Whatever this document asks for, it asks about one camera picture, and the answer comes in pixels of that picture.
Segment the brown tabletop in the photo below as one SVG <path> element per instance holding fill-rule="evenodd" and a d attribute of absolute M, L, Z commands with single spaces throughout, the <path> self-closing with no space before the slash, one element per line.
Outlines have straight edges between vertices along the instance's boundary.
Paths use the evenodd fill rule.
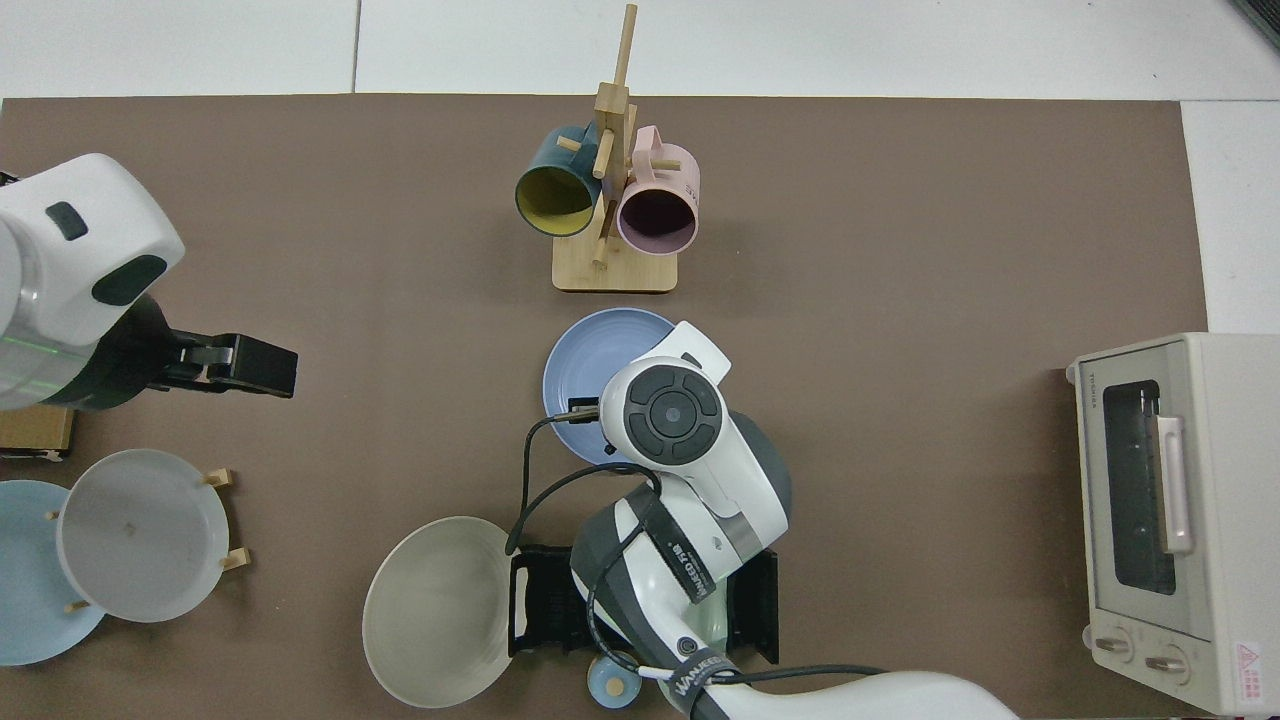
<path fill-rule="evenodd" d="M 448 515 L 508 525 L 547 354 L 632 305 L 689 319 L 735 363 L 722 389 L 795 480 L 783 665 L 861 662 L 978 682 L 1024 716 L 1188 711 L 1096 666 L 1073 357 L 1204 329 L 1176 104 L 640 99 L 690 149 L 701 229 L 666 296 L 566 295 L 512 188 L 588 97 L 9 100 L 0 165 L 106 152 L 187 243 L 155 287 L 172 325 L 301 355 L 293 400 L 147 392 L 82 415 L 73 459 L 0 479 L 69 486 L 128 447 L 230 466 L 252 566 L 177 620 L 108 618 L 0 670 L 0 716 L 605 717 L 593 653 L 517 657 L 479 698 L 401 705 L 360 618 L 388 551 Z M 550 433 L 535 483 L 581 462 Z M 579 483 L 531 539 L 634 480 Z M 759 659 L 746 665 L 759 667 Z M 777 683 L 792 692 L 832 679 Z M 673 717 L 645 688 L 627 717 Z"/>

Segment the mug handle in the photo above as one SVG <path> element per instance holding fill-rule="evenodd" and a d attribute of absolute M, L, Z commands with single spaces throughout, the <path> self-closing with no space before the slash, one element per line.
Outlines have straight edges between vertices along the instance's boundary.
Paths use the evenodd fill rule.
<path fill-rule="evenodd" d="M 653 152 L 662 149 L 658 126 L 645 126 L 636 131 L 636 146 L 631 150 L 631 169 L 639 182 L 657 182 L 653 174 Z"/>

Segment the dish rack peg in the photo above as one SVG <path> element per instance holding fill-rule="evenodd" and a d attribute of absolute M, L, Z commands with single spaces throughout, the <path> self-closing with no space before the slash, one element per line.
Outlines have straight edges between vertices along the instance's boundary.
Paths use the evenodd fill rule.
<path fill-rule="evenodd" d="M 219 468 L 201 478 L 200 482 L 212 488 L 225 487 L 232 484 L 232 471 L 227 468 Z"/>
<path fill-rule="evenodd" d="M 223 566 L 223 573 L 227 570 L 234 570 L 242 565 L 248 565 L 252 559 L 248 555 L 248 548 L 237 547 L 236 550 L 227 553 L 227 557 L 219 560 Z"/>

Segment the mug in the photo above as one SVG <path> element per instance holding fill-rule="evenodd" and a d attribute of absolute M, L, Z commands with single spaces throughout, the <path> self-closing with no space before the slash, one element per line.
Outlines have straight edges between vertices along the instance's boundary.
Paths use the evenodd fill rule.
<path fill-rule="evenodd" d="M 516 183 L 520 217 L 556 237 L 582 232 L 600 196 L 600 181 L 591 176 L 599 145 L 594 122 L 553 129 Z"/>
<path fill-rule="evenodd" d="M 676 164 L 680 169 L 673 169 Z M 618 236 L 648 255 L 689 247 L 698 234 L 698 160 L 684 147 L 664 143 L 655 126 L 646 126 L 636 132 L 631 169 L 635 182 L 618 201 Z"/>

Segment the toaster oven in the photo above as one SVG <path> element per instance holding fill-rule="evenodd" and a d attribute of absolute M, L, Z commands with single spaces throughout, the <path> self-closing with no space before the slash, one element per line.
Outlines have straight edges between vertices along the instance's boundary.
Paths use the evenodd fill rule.
<path fill-rule="evenodd" d="M 1219 715 L 1280 714 L 1280 336 L 1076 359 L 1093 660 Z"/>

